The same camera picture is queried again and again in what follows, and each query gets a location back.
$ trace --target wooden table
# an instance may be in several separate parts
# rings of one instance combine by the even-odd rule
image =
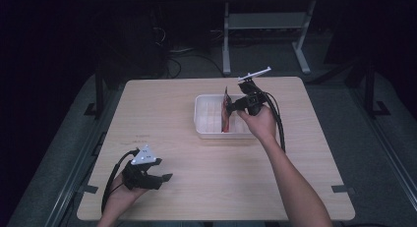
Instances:
[[[318,192],[334,220],[355,215],[309,96],[298,78],[256,78],[279,104],[287,155]],[[200,94],[241,94],[236,79],[130,81],[127,83],[78,210],[83,220],[100,218],[103,190],[115,163],[148,144],[159,166],[173,173],[128,210],[129,220],[287,220],[270,163],[255,140],[203,140],[194,125]]]

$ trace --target white plastic tray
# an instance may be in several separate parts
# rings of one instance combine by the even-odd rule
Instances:
[[[223,94],[202,94],[197,96],[194,123],[202,139],[254,139],[248,126],[233,112],[229,119],[229,132],[221,131],[221,102]],[[232,101],[245,95],[230,95]]]

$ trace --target metal frame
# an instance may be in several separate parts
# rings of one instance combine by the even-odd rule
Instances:
[[[102,132],[106,132],[111,123],[111,118],[113,118],[113,113],[118,104],[116,94],[116,91],[109,91],[107,95],[107,106],[102,108],[103,110],[100,112],[101,118],[94,121],[94,124],[89,131],[89,136],[83,144],[83,149],[81,149],[79,156],[74,162],[74,166],[67,181],[65,182],[44,226],[58,226],[64,217],[66,209],[70,205],[71,200],[74,198],[74,195],[83,181],[81,177],[88,172],[88,167],[91,163],[90,159],[92,159],[90,158],[90,155],[93,154],[95,150],[95,144],[97,141],[102,140]]]
[[[229,57],[229,30],[247,28],[300,28],[301,34],[297,41],[292,43],[301,71],[308,75],[311,73],[309,65],[304,57],[302,46],[307,35],[307,30],[313,16],[316,0],[310,1],[306,13],[265,13],[265,14],[230,14],[229,4],[224,6],[224,39],[223,39],[223,74],[230,75]]]
[[[364,98],[359,93],[358,89],[352,88],[351,93],[354,97],[356,97],[356,103],[362,104]],[[401,185],[402,189],[404,190],[405,194],[408,196],[411,204],[413,205],[414,209],[417,211],[417,185],[409,175],[408,171],[402,164],[401,160],[399,159],[398,155],[395,152],[392,144],[389,142],[386,134],[384,133],[383,129],[381,128],[380,124],[373,116],[370,116],[369,111],[364,108],[362,110],[364,114],[364,118],[367,121],[370,128],[373,130],[377,139],[381,143],[382,149],[385,152],[388,160],[388,164],[392,168],[392,172],[394,173],[395,177],[397,178],[399,184]]]

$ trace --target person's right hand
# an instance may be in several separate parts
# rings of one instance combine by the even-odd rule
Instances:
[[[269,107],[263,106],[256,116],[239,110],[237,114],[246,122],[249,130],[260,142],[275,140],[276,122]]]

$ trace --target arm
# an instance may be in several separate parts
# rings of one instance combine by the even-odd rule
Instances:
[[[136,199],[143,195],[147,190],[133,188],[129,190],[126,186],[122,185],[122,175],[119,174],[111,184],[110,190],[114,190],[108,198],[107,204],[104,208],[103,215],[98,221],[98,227],[110,227],[114,226],[117,219],[122,215]]]
[[[268,107],[257,116],[237,112],[264,147],[293,226],[331,226],[328,211],[314,189],[300,174],[276,141],[276,123]]]

